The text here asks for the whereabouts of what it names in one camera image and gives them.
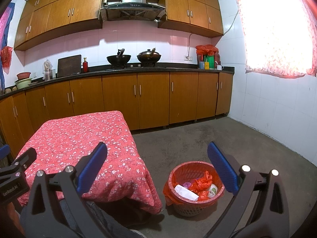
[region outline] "red floral tablecloth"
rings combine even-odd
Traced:
[[[108,156],[90,191],[83,197],[96,202],[128,197],[141,202],[142,209],[159,213],[162,203],[119,111],[89,113],[44,123],[19,153],[20,156],[30,147],[37,152],[37,159],[25,171],[29,186],[38,170],[51,174],[68,165],[74,166],[100,141],[107,145]],[[19,202],[26,204],[28,199],[29,192],[22,195]]]

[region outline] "blue gripper pad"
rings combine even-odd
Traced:
[[[99,143],[92,154],[92,157],[77,179],[76,191],[80,196],[89,192],[91,185],[95,181],[99,170],[107,158],[108,149],[105,143]]]
[[[239,190],[238,176],[213,142],[210,142],[208,145],[207,155],[210,162],[215,167],[226,190],[233,193],[233,195],[236,195]]]
[[[4,159],[9,154],[10,154],[9,145],[4,145],[3,147],[0,148],[0,160]]]

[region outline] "range hood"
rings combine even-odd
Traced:
[[[100,9],[103,20],[148,20],[160,19],[165,15],[165,7],[146,0],[121,0],[107,4]]]

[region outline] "plastic bag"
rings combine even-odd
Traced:
[[[208,190],[211,184],[212,184],[212,176],[209,174],[208,171],[206,171],[205,175],[197,180],[194,180],[193,184],[188,189],[198,194],[201,191]]]
[[[13,50],[12,47],[5,46],[0,52],[2,68],[6,74],[9,74],[11,58],[12,58],[12,50]]]
[[[214,55],[219,50],[213,45],[196,46],[196,53],[200,55]]]

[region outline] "white tile wall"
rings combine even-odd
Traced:
[[[235,0],[219,0],[223,29],[237,13]],[[305,75],[281,79],[245,73],[246,49],[240,15],[216,45],[222,65],[234,66],[229,117],[274,138],[317,166],[317,82]]]

